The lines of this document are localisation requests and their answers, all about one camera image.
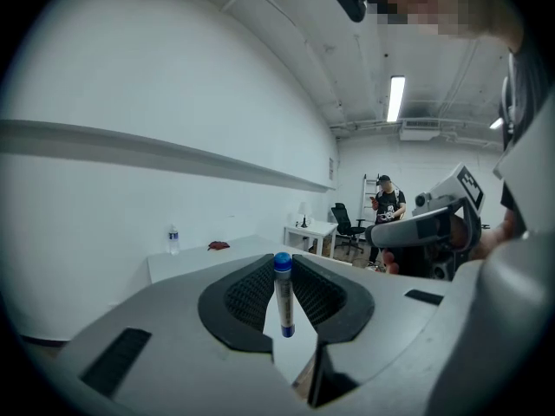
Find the white table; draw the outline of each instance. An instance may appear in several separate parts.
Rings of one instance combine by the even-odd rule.
[[[284,244],[289,246],[290,235],[298,234],[303,237],[312,237],[317,239],[316,254],[318,256],[322,255],[323,248],[323,238],[331,235],[331,249],[330,249],[330,259],[333,259],[333,252],[336,248],[336,234],[337,234],[337,224],[332,224],[330,222],[320,222],[318,220],[312,220],[310,225],[306,228],[299,226],[286,226],[285,227],[285,237]]]
[[[305,251],[276,244],[260,236],[242,237],[230,240],[227,243],[230,248],[224,250],[207,251],[204,246],[181,251],[175,256],[166,253],[148,257],[148,271],[152,283],[209,268],[219,263],[256,255],[276,254],[280,251],[317,258],[317,256]],[[290,384],[309,362],[317,343],[316,331],[300,307],[297,298],[294,297],[294,300],[293,322],[295,323],[295,334],[291,338],[284,338],[281,334],[278,301],[275,292],[268,303],[264,325],[264,334],[273,340],[274,364]]]

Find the hand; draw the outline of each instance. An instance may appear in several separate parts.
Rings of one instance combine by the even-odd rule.
[[[467,226],[465,221],[460,218],[459,216],[455,216],[454,214],[450,216],[451,222],[451,245],[455,248],[462,248],[467,243]],[[480,240],[480,244],[476,246],[476,248],[480,248],[482,245],[482,241],[487,240],[484,239],[484,233],[482,232],[482,239]],[[434,244],[428,246],[428,256],[435,258],[435,255],[438,253],[437,247]],[[481,257],[472,257],[473,253],[471,252],[471,260]],[[384,249],[382,252],[382,260],[383,264],[386,267],[386,272],[390,274],[398,274],[399,273],[399,264],[395,261],[394,254],[388,250]]]

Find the black rubber pad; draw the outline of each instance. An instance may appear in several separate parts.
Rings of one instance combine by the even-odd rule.
[[[420,291],[419,289],[411,289],[405,296],[420,302],[431,303],[432,305],[439,305],[441,299],[443,299],[443,296]]]
[[[247,353],[272,353],[263,334],[274,293],[274,255],[267,254],[208,285],[199,297],[199,318],[227,347]]]
[[[291,281],[320,345],[352,341],[374,313],[367,289],[304,256],[293,255]]]
[[[151,333],[126,328],[82,375],[81,380],[98,393],[112,397],[147,345]]]

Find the ceiling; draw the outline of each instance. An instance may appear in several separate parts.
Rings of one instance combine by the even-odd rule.
[[[450,39],[368,14],[353,23],[336,0],[208,0],[258,37],[295,75],[338,138],[396,133],[389,79],[405,75],[400,119],[439,119],[444,137],[499,146],[507,49]]]

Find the person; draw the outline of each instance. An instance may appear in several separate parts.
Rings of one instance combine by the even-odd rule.
[[[381,190],[372,198],[372,209],[376,212],[375,224],[385,224],[394,220],[400,220],[407,210],[407,202],[405,195],[401,190],[393,187],[391,178],[385,174],[378,179]],[[371,270],[379,270],[375,260],[378,257],[380,249],[373,246],[370,250],[369,268]]]
[[[504,43],[513,55],[513,119],[504,120],[505,148],[516,143],[530,126],[552,86],[552,74],[539,55],[518,12],[507,0],[388,0],[409,23],[423,25],[438,35],[463,38],[492,36]],[[501,204],[506,208],[502,223],[495,229],[482,231],[471,259],[486,258],[501,243],[520,237],[525,231],[517,205],[506,185]],[[453,242],[465,242],[466,226],[455,215],[451,217]],[[382,259],[387,272],[395,274],[399,265],[394,254],[385,250]]]

